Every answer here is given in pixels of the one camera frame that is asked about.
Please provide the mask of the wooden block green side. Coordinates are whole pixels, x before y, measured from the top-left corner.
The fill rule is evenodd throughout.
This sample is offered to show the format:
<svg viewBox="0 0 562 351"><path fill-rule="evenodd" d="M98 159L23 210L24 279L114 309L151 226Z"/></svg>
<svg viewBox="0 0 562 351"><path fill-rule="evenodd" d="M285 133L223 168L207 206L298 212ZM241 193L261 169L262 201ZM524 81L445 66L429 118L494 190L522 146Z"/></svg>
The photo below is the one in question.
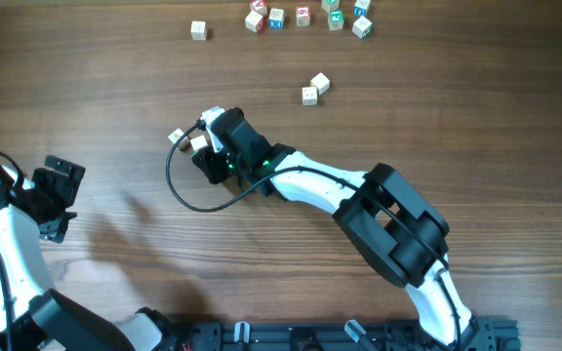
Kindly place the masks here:
<svg viewBox="0 0 562 351"><path fill-rule="evenodd" d="M190 144L189 137L181 129L175 129L168 135L168 140L175 145L178 150L184 151Z"/></svg>

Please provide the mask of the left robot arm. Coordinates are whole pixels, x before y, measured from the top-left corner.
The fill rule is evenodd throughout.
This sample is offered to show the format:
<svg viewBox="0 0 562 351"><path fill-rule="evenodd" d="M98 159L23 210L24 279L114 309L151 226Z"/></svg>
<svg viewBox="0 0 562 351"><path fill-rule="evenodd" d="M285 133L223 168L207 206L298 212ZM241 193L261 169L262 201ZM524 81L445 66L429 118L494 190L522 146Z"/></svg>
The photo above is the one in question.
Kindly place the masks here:
<svg viewBox="0 0 562 351"><path fill-rule="evenodd" d="M0 164L0 350L154 350L163 334L145 313L111 323L58 292L41 241L61 243L83 167L49 155L25 177Z"/></svg>

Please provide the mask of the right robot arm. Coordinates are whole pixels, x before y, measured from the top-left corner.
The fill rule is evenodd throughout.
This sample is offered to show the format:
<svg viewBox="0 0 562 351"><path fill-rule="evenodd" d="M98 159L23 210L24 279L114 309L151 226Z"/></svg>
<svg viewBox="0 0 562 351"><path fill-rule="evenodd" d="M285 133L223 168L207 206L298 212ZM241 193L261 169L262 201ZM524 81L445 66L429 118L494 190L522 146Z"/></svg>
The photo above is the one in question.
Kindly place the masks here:
<svg viewBox="0 0 562 351"><path fill-rule="evenodd" d="M442 346L463 348L473 315L451 278L449 226L396 170L378 163L368 172L346 171L293 147L272 145L238 107L213 107L195 126L211 139L193 158L208 181L239 176L265 196L275 194L330 214L368 265L406 290L423 331Z"/></svg>

